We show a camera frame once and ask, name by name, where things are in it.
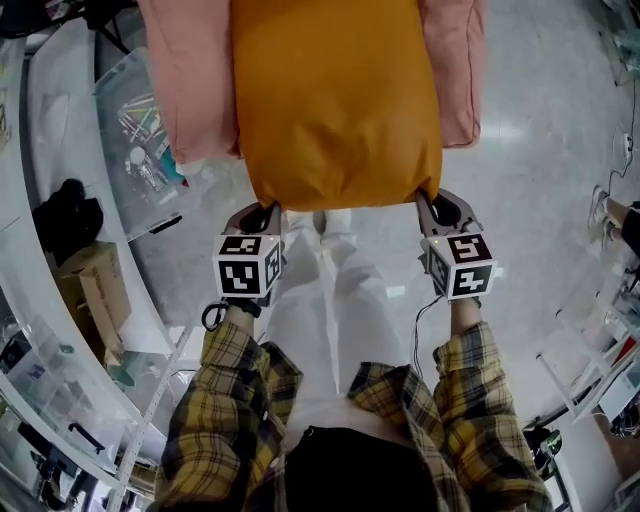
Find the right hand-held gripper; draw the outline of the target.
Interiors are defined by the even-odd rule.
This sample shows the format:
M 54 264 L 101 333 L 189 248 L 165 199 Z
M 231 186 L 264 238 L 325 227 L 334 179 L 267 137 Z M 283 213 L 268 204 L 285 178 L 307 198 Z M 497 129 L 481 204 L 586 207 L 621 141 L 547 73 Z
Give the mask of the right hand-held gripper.
M 471 206 L 445 189 L 430 205 L 421 188 L 415 193 L 415 204 L 424 235 L 419 260 L 436 294 L 448 301 L 487 295 L 493 286 L 497 260 Z M 444 228 L 443 234 L 436 233 L 436 221 Z

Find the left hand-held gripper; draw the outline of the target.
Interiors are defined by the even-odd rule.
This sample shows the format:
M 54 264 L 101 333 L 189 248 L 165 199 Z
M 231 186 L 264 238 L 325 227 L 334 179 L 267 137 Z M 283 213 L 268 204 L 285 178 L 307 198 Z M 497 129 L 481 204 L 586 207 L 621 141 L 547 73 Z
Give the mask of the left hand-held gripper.
M 281 223 L 278 202 L 267 210 L 253 203 L 229 218 L 212 254 L 220 297 L 263 299 L 269 295 L 283 268 Z M 259 235 L 266 226 L 267 234 Z

